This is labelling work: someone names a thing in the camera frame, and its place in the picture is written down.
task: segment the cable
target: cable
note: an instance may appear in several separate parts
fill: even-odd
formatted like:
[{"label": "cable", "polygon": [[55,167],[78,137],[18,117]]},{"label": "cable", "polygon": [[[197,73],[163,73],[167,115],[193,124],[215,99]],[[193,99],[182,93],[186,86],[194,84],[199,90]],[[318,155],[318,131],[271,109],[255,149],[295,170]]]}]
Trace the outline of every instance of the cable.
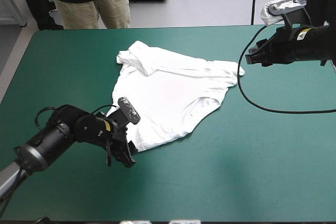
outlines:
[{"label": "cable", "polygon": [[56,110],[54,107],[45,107],[43,109],[41,109],[39,112],[37,112],[36,116],[35,116],[35,125],[36,127],[38,127],[40,130],[42,130],[40,124],[38,123],[38,116],[41,115],[43,112],[46,112],[48,110]]},{"label": "cable", "polygon": [[12,188],[10,189],[10,191],[9,191],[8,194],[7,194],[6,201],[5,201],[4,206],[2,207],[1,212],[0,212],[0,219],[2,218],[2,215],[4,214],[4,212],[5,212],[5,210],[6,210],[6,207],[7,207],[8,204],[9,204],[9,201],[11,200],[11,198],[12,198],[12,196],[13,196],[13,193],[15,192],[17,186],[19,185],[22,170],[23,170],[23,169],[20,167],[20,170],[18,171],[18,173],[17,173],[17,175],[16,175],[15,182],[14,182],[14,184],[12,185]]},{"label": "cable", "polygon": [[107,105],[104,105],[104,106],[101,106],[99,108],[97,108],[96,110],[92,111],[91,114],[97,112],[98,110],[102,109],[102,108],[106,108],[106,107],[117,107],[117,106],[114,106],[113,104],[107,104]]},{"label": "cable", "polygon": [[239,90],[241,92],[241,94],[243,95],[243,97],[245,98],[246,101],[248,101],[250,104],[252,104],[253,106],[261,109],[261,110],[265,110],[268,112],[273,112],[273,113],[280,113],[280,114],[325,114],[325,113],[333,113],[336,112],[336,109],[333,110],[313,110],[313,111],[284,111],[284,110],[274,110],[274,109],[269,109],[269,108],[265,108],[263,106],[260,106],[259,104],[251,101],[247,95],[244,93],[242,85],[240,83],[240,65],[242,64],[241,60],[243,59],[243,56],[246,52],[246,50],[249,48],[249,46],[253,43],[253,41],[257,38],[257,36],[266,28],[267,26],[263,26],[259,31],[257,31],[257,33],[253,36],[252,40],[247,44],[247,46],[245,47],[244,51],[241,53],[239,61],[238,61],[238,70],[237,70],[237,81],[238,81],[238,87]]}]

